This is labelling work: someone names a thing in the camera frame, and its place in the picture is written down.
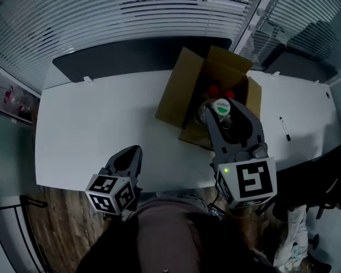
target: person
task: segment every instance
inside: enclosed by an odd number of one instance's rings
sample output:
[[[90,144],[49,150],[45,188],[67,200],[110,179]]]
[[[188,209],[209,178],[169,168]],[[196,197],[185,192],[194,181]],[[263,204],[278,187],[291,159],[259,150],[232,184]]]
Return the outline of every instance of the person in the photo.
[[[196,191],[162,193],[111,221],[76,272],[277,272],[225,216],[209,215]]]

